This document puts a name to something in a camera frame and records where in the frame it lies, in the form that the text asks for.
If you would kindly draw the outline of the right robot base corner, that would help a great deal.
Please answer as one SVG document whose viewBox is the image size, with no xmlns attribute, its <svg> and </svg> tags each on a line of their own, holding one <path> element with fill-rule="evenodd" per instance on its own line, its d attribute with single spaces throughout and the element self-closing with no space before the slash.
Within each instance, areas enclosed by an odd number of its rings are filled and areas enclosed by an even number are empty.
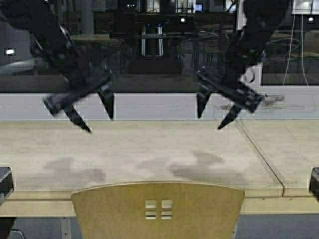
<svg viewBox="0 0 319 239">
<path fill-rule="evenodd" d="M 319 200 L 319 168 L 314 167 L 311 172 L 309 192 Z"/>
</svg>

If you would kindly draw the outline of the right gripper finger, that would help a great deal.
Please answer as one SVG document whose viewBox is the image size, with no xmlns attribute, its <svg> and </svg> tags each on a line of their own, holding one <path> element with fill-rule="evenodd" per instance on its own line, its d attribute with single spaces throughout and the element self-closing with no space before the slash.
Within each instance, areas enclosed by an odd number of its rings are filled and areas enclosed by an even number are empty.
<svg viewBox="0 0 319 239">
<path fill-rule="evenodd" d="M 211 91 L 204 85 L 199 85 L 198 91 L 196 92 L 196 105 L 197 105 L 197 117 L 200 119 L 205 107 L 211 96 Z"/>
<path fill-rule="evenodd" d="M 231 122 L 233 122 L 234 120 L 236 120 L 237 116 L 239 115 L 239 113 L 242 111 L 242 107 L 234 104 L 229 112 L 227 113 L 226 117 L 222 120 L 222 122 L 220 123 L 220 125 L 218 126 L 218 130 L 223 129 L 224 127 L 226 127 L 228 124 L 230 124 Z"/>
</svg>

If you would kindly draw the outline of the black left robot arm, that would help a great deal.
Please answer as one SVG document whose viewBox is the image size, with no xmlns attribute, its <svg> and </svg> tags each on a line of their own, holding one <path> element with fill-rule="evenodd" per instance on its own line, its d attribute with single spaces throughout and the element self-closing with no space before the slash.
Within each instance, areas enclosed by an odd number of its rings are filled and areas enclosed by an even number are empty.
<svg viewBox="0 0 319 239">
<path fill-rule="evenodd" d="M 107 66 L 95 66 L 91 63 L 87 54 L 74 44 L 68 30 L 59 23 L 47 1 L 2 0 L 0 11 L 11 27 L 32 35 L 32 55 L 41 57 L 69 84 L 69 89 L 64 93 L 43 98 L 43 103 L 52 116 L 63 111 L 74 125 L 91 132 L 73 105 L 96 93 L 108 117 L 111 120 L 114 118 L 112 70 Z"/>
</svg>

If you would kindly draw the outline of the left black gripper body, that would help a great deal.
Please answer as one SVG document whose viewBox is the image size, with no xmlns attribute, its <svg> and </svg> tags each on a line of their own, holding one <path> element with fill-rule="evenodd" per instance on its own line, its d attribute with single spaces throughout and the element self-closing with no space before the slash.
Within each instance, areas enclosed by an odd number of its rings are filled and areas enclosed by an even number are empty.
<svg viewBox="0 0 319 239">
<path fill-rule="evenodd" d="M 109 68 L 95 70 L 82 86 L 70 89 L 64 93 L 53 94 L 43 98 L 43 103 L 48 111 L 53 115 L 57 115 L 61 111 L 75 102 L 98 93 L 98 90 L 104 86 L 110 85 L 112 89 L 112 70 Z"/>
</svg>

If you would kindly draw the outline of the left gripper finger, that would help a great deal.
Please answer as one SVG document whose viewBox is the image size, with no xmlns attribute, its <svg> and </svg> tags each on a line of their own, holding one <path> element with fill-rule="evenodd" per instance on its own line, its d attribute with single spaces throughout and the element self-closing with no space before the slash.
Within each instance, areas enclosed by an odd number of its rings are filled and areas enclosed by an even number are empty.
<svg viewBox="0 0 319 239">
<path fill-rule="evenodd" d="M 110 87 L 110 85 L 104 85 L 98 90 L 98 95 L 100 100 L 106 110 L 109 118 L 113 120 L 114 118 L 114 104 L 115 104 L 115 95 Z"/>
<path fill-rule="evenodd" d="M 86 131 L 88 133 L 92 133 L 90 128 L 86 125 L 86 123 L 81 118 L 81 116 L 78 114 L 78 112 L 75 110 L 73 105 L 70 105 L 70 106 L 66 107 L 64 109 L 64 112 L 65 112 L 66 116 L 69 118 L 69 120 L 74 125 L 78 126 L 79 128 L 81 128 L 82 130 L 84 130 L 84 131 Z"/>
</svg>

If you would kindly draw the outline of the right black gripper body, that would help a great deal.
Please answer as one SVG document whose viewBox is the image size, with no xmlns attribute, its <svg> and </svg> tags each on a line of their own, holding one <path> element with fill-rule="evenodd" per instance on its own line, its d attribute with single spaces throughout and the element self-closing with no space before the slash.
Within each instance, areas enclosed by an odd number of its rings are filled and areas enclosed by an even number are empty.
<svg viewBox="0 0 319 239">
<path fill-rule="evenodd" d="M 253 113 L 264 100 L 263 95 L 236 79 L 234 74 L 224 75 L 205 66 L 197 69 L 195 74 L 199 84 L 197 96 L 204 104 L 207 104 L 211 94 L 218 93 L 238 107 Z"/>
</svg>

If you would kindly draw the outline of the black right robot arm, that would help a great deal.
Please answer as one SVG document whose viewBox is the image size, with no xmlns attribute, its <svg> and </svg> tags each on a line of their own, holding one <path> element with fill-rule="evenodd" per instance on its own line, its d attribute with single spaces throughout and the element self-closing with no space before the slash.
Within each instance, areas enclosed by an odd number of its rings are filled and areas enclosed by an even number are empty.
<svg viewBox="0 0 319 239">
<path fill-rule="evenodd" d="M 245 109 L 254 113 L 264 100 L 241 81 L 250 67 L 260 64 L 271 36 L 284 20 L 291 2 L 289 0 L 245 0 L 243 12 L 246 23 L 234 32 L 225 50 L 224 65 L 220 68 L 200 66 L 195 75 L 198 81 L 196 93 L 197 116 L 200 118 L 213 93 L 233 102 L 218 129 L 235 121 Z"/>
</svg>

